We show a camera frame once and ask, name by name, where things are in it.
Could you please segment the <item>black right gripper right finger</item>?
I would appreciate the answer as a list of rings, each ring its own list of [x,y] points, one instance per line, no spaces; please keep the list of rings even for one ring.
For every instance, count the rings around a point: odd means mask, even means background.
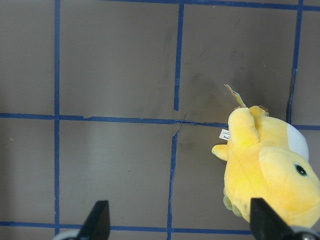
[[[300,239],[300,235],[294,232],[263,198],[251,199],[249,226],[256,240]]]

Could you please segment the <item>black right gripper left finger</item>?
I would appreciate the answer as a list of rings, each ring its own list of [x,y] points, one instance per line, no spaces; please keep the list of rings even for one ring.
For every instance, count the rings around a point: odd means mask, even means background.
[[[77,240],[108,240],[111,233],[110,208],[108,200],[97,201],[79,233]]]

